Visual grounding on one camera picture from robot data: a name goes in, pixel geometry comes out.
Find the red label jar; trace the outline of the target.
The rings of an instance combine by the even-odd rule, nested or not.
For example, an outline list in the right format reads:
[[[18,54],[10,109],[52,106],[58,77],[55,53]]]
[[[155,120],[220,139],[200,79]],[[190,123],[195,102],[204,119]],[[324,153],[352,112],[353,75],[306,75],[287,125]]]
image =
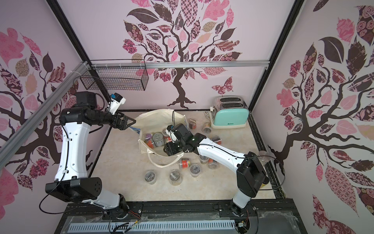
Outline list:
[[[216,170],[219,168],[219,163],[213,159],[209,159],[207,166],[210,170]]]
[[[191,166],[191,160],[188,158],[182,158],[178,161],[179,169],[187,169]]]

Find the tan seed jar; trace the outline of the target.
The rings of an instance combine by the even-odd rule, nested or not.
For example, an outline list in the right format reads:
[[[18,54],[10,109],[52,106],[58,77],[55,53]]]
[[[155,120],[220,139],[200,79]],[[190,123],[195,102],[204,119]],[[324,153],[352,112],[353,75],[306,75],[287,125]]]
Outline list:
[[[206,123],[203,124],[202,132],[205,133],[205,134],[210,134],[212,132],[210,122],[206,122]]]

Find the cream canvas tote bag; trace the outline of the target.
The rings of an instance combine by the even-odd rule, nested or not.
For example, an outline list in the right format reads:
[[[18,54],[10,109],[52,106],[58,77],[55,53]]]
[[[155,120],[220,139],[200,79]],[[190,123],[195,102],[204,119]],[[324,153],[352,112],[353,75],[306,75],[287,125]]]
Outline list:
[[[154,166],[166,168],[176,164],[184,156],[182,151],[168,155],[164,147],[171,140],[166,134],[166,128],[174,124],[187,127],[185,115],[171,109],[158,109],[141,114],[135,120],[131,129],[139,134],[139,150],[142,154],[147,154]]]

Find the clear seed jar dark lid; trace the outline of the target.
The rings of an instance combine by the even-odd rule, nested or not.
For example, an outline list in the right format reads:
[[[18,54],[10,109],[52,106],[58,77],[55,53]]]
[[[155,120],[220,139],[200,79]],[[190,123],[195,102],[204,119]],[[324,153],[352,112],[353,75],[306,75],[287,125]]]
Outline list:
[[[198,164],[192,164],[190,166],[190,174],[192,177],[198,177],[201,174],[201,167]]]

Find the red seed jar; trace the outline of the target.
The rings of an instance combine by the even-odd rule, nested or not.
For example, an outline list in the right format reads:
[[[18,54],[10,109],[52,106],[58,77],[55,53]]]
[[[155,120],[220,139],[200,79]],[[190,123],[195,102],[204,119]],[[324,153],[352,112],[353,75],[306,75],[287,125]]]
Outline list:
[[[212,136],[210,139],[216,144],[222,144],[222,139],[219,136]]]

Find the clear seed jar striped lid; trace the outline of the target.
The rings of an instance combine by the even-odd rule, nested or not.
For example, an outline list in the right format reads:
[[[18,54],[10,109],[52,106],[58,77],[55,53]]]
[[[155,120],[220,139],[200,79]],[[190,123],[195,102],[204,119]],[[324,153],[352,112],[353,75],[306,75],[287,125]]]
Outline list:
[[[183,178],[178,170],[172,170],[169,174],[169,182],[172,186],[178,186],[182,183]]]

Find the clear seed jar grey lid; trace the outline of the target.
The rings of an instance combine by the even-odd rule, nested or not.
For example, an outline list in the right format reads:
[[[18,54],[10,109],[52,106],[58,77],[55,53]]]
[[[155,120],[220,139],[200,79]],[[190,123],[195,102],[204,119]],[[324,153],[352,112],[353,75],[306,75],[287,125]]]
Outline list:
[[[154,171],[147,171],[144,176],[144,180],[146,183],[153,185],[157,181],[157,176]]]

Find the clear jar sandy contents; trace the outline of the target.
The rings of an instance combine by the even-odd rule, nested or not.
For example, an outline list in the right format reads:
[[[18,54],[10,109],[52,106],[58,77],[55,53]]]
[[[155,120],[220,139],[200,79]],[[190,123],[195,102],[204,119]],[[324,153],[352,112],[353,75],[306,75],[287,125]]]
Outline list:
[[[258,158],[260,161],[267,163],[271,161],[272,157],[270,156],[269,152],[267,151],[259,151]]]

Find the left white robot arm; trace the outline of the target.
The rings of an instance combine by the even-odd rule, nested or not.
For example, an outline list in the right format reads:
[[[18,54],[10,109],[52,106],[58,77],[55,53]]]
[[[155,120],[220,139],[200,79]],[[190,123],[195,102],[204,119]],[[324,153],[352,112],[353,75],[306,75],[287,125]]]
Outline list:
[[[46,184],[45,191],[48,196],[61,201],[88,203],[123,218],[129,211],[124,196],[104,189],[99,177],[88,176],[87,142],[93,125],[109,125],[115,129],[126,130],[136,121],[128,123],[130,118],[118,111],[126,101],[118,93],[111,95],[104,111],[97,109],[95,93],[78,92],[76,99],[76,104],[61,111],[59,121],[63,142],[60,163],[54,182]]]

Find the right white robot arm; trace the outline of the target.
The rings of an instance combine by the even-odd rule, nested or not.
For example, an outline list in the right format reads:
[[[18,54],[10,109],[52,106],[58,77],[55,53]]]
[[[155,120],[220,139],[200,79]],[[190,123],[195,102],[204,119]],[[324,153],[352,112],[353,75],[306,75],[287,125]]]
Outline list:
[[[233,171],[237,179],[238,192],[231,200],[230,210],[238,217],[244,215],[246,206],[262,190],[261,186],[269,180],[261,164],[260,156],[253,152],[247,154],[232,151],[215,143],[203,134],[192,134],[183,124],[169,125],[163,130],[171,141],[164,145],[169,156],[184,152],[208,157]]]

